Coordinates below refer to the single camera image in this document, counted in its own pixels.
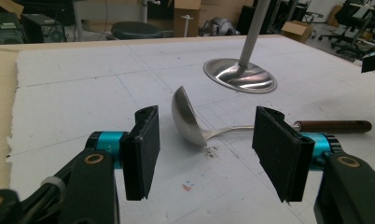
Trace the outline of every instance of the cardboard box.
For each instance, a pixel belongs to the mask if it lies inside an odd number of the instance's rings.
[[[329,17],[327,18],[327,24],[335,27],[339,27],[339,23],[336,20],[336,13],[340,11],[342,8],[342,5],[336,5],[333,7],[332,11],[329,14]]]
[[[174,37],[184,37],[186,19],[183,16],[189,15],[187,37],[199,35],[201,0],[174,0]]]
[[[305,43],[310,37],[313,27],[310,24],[301,21],[287,21],[282,30],[282,35],[298,42]]]
[[[20,19],[21,13],[24,10],[24,6],[17,4],[11,0],[0,0],[0,8],[7,12],[16,13],[17,17]]]

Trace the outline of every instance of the paint stain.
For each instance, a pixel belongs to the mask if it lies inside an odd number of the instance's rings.
[[[182,185],[182,187],[184,188],[185,191],[190,191],[191,190],[191,187],[189,186],[186,186],[186,185]]]
[[[194,184],[190,181],[187,180],[185,184],[182,185],[182,188],[184,188],[185,191],[190,191],[193,188]]]

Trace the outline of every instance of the ladle bowl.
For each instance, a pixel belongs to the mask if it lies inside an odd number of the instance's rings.
[[[215,130],[202,129],[183,86],[174,93],[172,113],[178,131],[189,143],[197,146],[207,146],[208,139],[222,133],[254,130],[254,126],[231,126]]]

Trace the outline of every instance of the metal rod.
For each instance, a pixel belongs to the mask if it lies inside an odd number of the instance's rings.
[[[292,1],[292,6],[289,9],[289,13],[287,14],[286,21],[291,21],[293,17],[293,13],[295,12],[296,6],[298,5],[299,0]]]
[[[141,22],[147,23],[147,0],[143,0],[141,4]]]
[[[73,6],[74,6],[74,14],[75,14],[75,26],[76,26],[76,29],[77,29],[77,41],[83,41],[83,28],[82,28],[82,20],[80,19],[80,12],[78,10],[78,1],[75,0],[73,2]]]
[[[251,26],[249,27],[248,36],[246,37],[245,44],[243,45],[243,52],[238,62],[240,67],[247,67],[249,64],[252,51],[254,50],[257,37],[259,36],[261,26],[264,18],[266,17],[267,9],[269,8],[270,1],[271,0],[259,0],[257,4],[254,18],[252,19]]]

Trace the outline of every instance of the silver ladle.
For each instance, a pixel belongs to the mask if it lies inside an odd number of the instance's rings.
[[[202,129],[183,86],[174,93],[171,109],[176,128],[193,145],[207,146],[208,139],[222,133],[254,130],[254,126]],[[371,123],[365,120],[296,121],[292,128],[297,132],[364,133],[371,130]]]

